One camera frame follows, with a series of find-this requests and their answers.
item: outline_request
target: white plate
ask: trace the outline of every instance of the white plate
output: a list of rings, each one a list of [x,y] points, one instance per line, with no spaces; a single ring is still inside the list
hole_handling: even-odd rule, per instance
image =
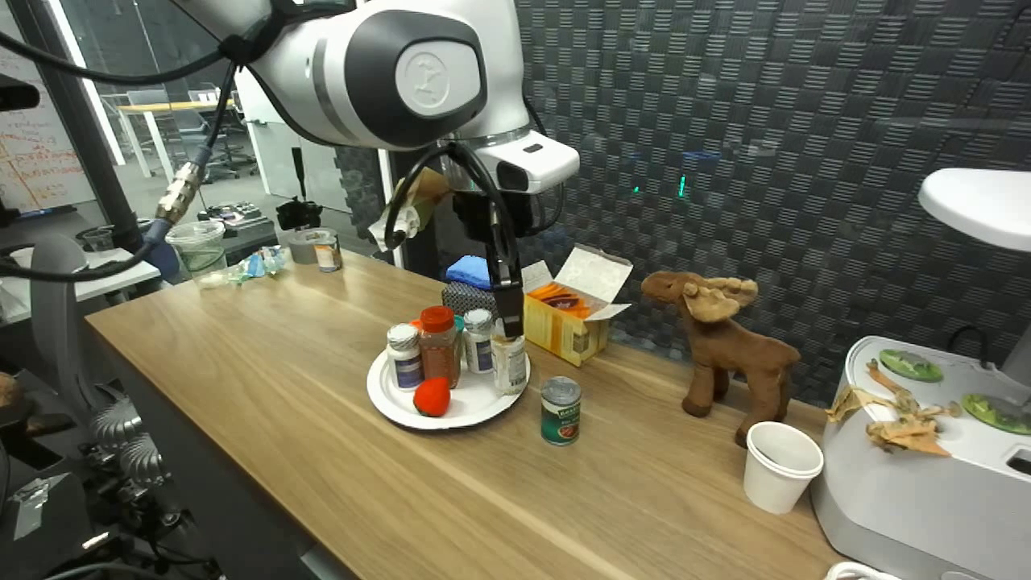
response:
[[[443,416],[423,416],[413,403],[414,385],[396,385],[386,350],[368,366],[368,400],[396,426],[420,430],[471,429],[515,404],[517,393],[499,395],[490,372],[460,372]]]

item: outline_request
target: white cup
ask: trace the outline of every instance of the white cup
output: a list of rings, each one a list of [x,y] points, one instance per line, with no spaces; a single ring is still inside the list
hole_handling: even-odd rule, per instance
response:
[[[808,480],[823,468],[822,446],[784,422],[746,429],[744,497],[772,515],[792,511]]]

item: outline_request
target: wooden toy moose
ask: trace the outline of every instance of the wooden toy moose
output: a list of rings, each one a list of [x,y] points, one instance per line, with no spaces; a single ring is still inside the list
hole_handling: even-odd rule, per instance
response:
[[[758,284],[742,276],[700,276],[692,270],[654,270],[640,284],[643,299],[673,306],[684,323],[692,356],[690,393],[684,412],[710,416],[712,400],[727,393],[727,375],[746,382],[746,416],[733,430],[744,433],[754,422],[784,418],[789,403],[789,366],[800,350],[778,339],[758,335],[733,314],[758,299]]]

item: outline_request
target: yellow box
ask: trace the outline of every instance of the yellow box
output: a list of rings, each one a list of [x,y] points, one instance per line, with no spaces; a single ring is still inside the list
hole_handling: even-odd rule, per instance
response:
[[[612,302],[630,264],[614,254],[577,243],[552,279],[543,261],[522,268],[522,331],[531,343],[582,363],[610,343],[610,323],[627,310]]]

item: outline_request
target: green can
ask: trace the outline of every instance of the green can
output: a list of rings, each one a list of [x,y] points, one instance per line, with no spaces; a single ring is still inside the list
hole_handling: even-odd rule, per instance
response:
[[[580,382],[552,375],[542,393],[542,438],[577,440],[580,433]]]

